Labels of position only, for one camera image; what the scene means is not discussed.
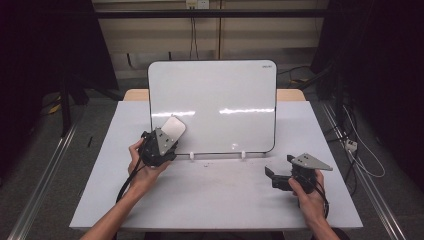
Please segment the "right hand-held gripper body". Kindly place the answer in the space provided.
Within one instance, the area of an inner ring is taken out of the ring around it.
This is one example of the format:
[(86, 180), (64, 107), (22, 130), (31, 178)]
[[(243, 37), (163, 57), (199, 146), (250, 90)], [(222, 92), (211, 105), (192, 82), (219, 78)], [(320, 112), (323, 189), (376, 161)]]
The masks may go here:
[(291, 164), (292, 169), (290, 176), (275, 174), (274, 179), (271, 180), (273, 188), (277, 188), (282, 191), (292, 191), (288, 180), (293, 177), (302, 186), (304, 192), (310, 194), (314, 191), (317, 184), (315, 170), (333, 170), (331, 166), (308, 153), (295, 157)]

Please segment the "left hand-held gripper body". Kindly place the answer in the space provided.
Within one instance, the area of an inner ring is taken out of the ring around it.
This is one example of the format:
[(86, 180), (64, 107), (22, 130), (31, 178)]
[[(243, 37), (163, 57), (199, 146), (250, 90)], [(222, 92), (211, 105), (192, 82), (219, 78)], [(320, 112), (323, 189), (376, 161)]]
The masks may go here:
[(142, 146), (138, 149), (139, 156), (143, 163), (149, 167), (159, 167), (171, 159), (171, 148), (177, 141), (171, 139), (160, 128), (156, 128), (156, 138), (145, 140), (143, 139)]

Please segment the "white whiteboard eraser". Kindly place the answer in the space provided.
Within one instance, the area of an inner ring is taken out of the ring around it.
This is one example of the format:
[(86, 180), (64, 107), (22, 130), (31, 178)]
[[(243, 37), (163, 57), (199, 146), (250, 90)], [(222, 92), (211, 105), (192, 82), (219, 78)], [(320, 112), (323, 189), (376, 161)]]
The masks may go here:
[(186, 125), (175, 116), (171, 116), (161, 130), (174, 141), (178, 140), (186, 130)]

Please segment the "white whiteboard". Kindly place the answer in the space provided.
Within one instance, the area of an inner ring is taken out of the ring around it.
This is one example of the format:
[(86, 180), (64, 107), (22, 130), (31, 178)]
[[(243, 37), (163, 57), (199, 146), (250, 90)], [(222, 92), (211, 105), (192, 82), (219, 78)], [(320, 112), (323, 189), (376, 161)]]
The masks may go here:
[(151, 126), (186, 126), (180, 155), (266, 153), (275, 146), (277, 66), (271, 60), (159, 61), (148, 68)]

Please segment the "person's left hand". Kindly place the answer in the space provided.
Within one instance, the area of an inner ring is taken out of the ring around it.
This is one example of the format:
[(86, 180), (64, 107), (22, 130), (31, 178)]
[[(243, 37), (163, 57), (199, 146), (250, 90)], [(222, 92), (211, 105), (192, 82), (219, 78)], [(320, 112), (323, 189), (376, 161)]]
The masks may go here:
[(138, 149), (142, 146), (142, 144), (143, 139), (140, 139), (138, 142), (129, 147), (132, 160), (128, 166), (128, 173), (131, 174), (132, 171), (135, 170), (136, 175), (131, 180), (126, 195), (132, 196), (136, 199), (143, 197), (153, 187), (159, 175), (171, 164), (170, 161), (167, 161), (156, 168), (148, 166), (142, 168), (141, 166), (137, 166), (137, 162), (139, 160)]

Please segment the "person's right hand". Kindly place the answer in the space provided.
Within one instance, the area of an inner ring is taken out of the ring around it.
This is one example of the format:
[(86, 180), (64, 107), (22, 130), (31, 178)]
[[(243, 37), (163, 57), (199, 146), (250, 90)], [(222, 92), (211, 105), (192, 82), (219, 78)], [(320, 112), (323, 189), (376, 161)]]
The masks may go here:
[(312, 218), (325, 218), (325, 201), (321, 196), (321, 194), (325, 193), (324, 177), (319, 170), (315, 171), (315, 175), (317, 179), (317, 189), (310, 194), (306, 194), (301, 185), (294, 178), (288, 180), (289, 185), (294, 191), (294, 195), (298, 197), (305, 223)]

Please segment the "wooden table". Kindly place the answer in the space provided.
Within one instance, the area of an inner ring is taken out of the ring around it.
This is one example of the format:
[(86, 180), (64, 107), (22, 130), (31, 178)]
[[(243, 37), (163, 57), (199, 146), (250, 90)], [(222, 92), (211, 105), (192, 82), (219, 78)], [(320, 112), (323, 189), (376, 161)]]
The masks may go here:
[[(123, 100), (124, 101), (148, 101), (149, 90), (148, 89), (130, 89), (125, 93)], [(299, 89), (278, 89), (277, 100), (278, 101), (305, 101), (306, 98), (303, 92)]]

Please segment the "black metal stand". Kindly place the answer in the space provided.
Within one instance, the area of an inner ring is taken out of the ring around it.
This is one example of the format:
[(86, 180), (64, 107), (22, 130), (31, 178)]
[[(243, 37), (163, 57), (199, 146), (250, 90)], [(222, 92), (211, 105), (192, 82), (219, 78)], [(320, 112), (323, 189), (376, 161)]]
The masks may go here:
[(60, 105), (62, 109), (62, 137), (69, 132), (72, 120), (69, 97), (72, 97), (76, 105), (86, 105), (89, 97), (86, 94), (81, 78), (65, 72), (60, 81)]

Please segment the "black curtain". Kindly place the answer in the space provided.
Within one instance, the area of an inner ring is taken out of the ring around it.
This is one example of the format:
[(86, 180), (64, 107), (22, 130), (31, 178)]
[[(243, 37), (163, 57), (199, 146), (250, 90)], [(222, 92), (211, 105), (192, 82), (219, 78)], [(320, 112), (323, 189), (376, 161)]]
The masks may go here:
[(334, 64), (379, 138), (424, 192), (424, 0), (329, 0), (312, 63)]
[(25, 148), (42, 99), (118, 83), (92, 0), (0, 0), (0, 179)]

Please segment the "black horizontal bar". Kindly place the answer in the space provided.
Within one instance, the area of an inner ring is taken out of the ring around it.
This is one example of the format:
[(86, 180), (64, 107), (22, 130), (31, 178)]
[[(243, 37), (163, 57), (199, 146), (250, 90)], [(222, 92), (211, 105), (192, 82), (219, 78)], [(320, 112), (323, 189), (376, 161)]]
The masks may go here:
[(287, 10), (104, 10), (95, 15), (102, 19), (122, 18), (314, 18), (334, 15), (334, 11), (313, 9)]

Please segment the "metal floor rail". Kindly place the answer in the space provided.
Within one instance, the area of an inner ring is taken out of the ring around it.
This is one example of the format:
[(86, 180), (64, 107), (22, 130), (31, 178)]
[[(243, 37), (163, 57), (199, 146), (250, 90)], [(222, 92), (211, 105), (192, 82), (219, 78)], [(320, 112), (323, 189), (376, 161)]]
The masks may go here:
[(353, 154), (345, 149), (345, 143), (341, 140), (343, 131), (337, 126), (335, 112), (329, 103), (323, 103), (322, 109), (326, 114), (326, 117), (333, 127), (333, 132), (338, 138), (337, 142), (341, 146), (341, 149), (347, 154), (347, 159), (352, 168), (356, 171), (357, 180), (361, 183), (365, 190), (371, 205), (375, 209), (375, 212), (380, 219), (383, 227), (385, 228), (388, 236), (391, 240), (407, 240), (398, 220), (396, 219), (393, 211), (383, 198), (376, 184), (374, 183), (374, 177), (364, 172), (361, 166), (363, 165), (360, 157), (354, 158)]
[(11, 233), (7, 240), (26, 240), (29, 230), (41, 208), (41, 205), (47, 195), (48, 189), (53, 182), (54, 176), (71, 144), (78, 123), (73, 123), (66, 134), (60, 138), (60, 141), (49, 160), (46, 169), (43, 172), (41, 179), (30, 196), (23, 211), (19, 215)]

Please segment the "white wall socket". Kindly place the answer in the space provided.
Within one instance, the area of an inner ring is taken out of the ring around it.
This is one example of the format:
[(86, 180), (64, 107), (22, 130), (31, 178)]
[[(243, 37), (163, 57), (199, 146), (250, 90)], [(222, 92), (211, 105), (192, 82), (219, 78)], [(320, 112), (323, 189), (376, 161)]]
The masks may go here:
[(187, 9), (206, 10), (210, 8), (209, 0), (185, 0)]

